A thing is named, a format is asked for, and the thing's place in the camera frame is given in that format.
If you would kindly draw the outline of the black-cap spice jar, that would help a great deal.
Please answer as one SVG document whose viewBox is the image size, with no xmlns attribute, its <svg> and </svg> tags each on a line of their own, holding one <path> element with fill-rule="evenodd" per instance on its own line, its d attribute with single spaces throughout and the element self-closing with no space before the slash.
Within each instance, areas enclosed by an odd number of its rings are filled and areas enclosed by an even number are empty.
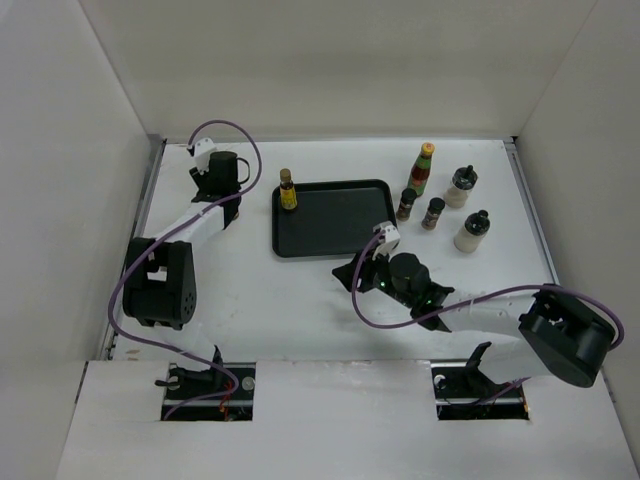
<svg viewBox="0 0 640 480">
<path fill-rule="evenodd" d="M 442 198 L 432 198 L 429 201 L 426 213 L 421 221 L 422 228 L 425 230 L 434 230 L 445 206 L 446 203 Z"/>
<path fill-rule="evenodd" d="M 410 218 L 416 199 L 417 192 L 413 188 L 405 188 L 402 191 L 396 211 L 396 219 L 398 221 L 406 221 Z"/>
</svg>

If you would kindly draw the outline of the green-label chili sauce bottle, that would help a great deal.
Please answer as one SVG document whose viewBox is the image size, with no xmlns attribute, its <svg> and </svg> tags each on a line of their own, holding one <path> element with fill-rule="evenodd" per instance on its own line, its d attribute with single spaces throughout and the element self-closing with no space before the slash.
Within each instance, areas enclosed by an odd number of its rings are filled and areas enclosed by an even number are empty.
<svg viewBox="0 0 640 480">
<path fill-rule="evenodd" d="M 430 176 L 432 157 L 435 153 L 435 145 L 425 142 L 421 145 L 420 152 L 411 168 L 407 187 L 414 190 L 418 197 L 422 196 Z"/>
</svg>

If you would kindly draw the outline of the white shaker black lid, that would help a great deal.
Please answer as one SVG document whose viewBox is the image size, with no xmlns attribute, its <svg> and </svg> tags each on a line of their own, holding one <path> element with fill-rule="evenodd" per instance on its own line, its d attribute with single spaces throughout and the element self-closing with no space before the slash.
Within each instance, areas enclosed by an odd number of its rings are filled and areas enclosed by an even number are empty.
<svg viewBox="0 0 640 480">
<path fill-rule="evenodd" d="M 451 208 L 462 208 L 468 200 L 478 181 L 478 174 L 473 165 L 458 168 L 451 184 L 444 194 L 444 201 Z"/>
<path fill-rule="evenodd" d="M 473 253 L 491 226 L 489 213 L 481 209 L 469 215 L 454 237 L 454 246 L 463 253 Z"/>
</svg>

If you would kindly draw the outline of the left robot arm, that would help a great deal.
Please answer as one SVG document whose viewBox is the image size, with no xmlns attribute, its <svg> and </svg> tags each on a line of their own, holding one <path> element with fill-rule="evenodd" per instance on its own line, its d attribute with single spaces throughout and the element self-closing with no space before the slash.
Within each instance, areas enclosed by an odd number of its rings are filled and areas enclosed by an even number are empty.
<svg viewBox="0 0 640 480">
<path fill-rule="evenodd" d="M 167 228 L 172 231 L 197 216 L 199 219 L 163 241 L 154 251 L 148 248 L 154 237 L 136 237 L 129 242 L 126 265 L 142 254 L 144 261 L 124 282 L 123 310 L 143 327 L 161 326 L 180 331 L 192 319 L 197 305 L 194 252 L 224 231 L 239 213 L 240 198 L 224 202 L 211 210 L 215 201 L 240 191 L 239 165 L 248 161 L 231 151 L 207 155 L 208 167 L 194 167 L 190 176 L 197 192 L 185 214 Z"/>
</svg>

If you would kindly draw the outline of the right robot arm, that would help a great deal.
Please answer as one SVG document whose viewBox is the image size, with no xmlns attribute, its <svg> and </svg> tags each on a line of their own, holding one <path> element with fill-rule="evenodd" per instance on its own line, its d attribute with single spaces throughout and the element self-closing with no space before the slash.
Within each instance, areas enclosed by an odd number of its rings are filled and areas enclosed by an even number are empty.
<svg viewBox="0 0 640 480">
<path fill-rule="evenodd" d="M 353 296 L 378 290 L 406 307 L 410 318 L 403 327 L 508 337 L 505 344 L 479 344 L 468 359 L 464 384 L 479 396 L 507 381 L 543 375 L 589 388 L 621 338 L 618 325 L 553 284 L 475 296 L 432 280 L 412 253 L 360 252 L 332 274 Z"/>
</svg>

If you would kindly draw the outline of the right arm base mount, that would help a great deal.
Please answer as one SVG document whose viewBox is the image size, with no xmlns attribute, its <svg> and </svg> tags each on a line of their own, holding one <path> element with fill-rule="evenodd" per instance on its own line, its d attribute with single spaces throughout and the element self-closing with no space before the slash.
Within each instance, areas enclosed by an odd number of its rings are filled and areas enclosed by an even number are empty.
<svg viewBox="0 0 640 480">
<path fill-rule="evenodd" d="M 528 420 L 523 381 L 497 384 L 479 370 L 490 342 L 461 361 L 431 365 L 436 415 L 441 421 Z"/>
</svg>

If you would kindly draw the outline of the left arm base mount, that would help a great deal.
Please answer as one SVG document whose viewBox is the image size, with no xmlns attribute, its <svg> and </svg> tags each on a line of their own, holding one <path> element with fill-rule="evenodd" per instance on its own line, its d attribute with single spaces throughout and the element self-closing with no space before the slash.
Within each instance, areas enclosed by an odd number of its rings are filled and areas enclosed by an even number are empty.
<svg viewBox="0 0 640 480">
<path fill-rule="evenodd" d="M 236 422 L 253 419 L 256 391 L 255 363 L 226 363 L 224 367 L 239 381 L 222 372 L 208 368 L 188 370 L 171 364 L 167 377 L 155 385 L 164 393 L 162 421 Z"/>
</svg>

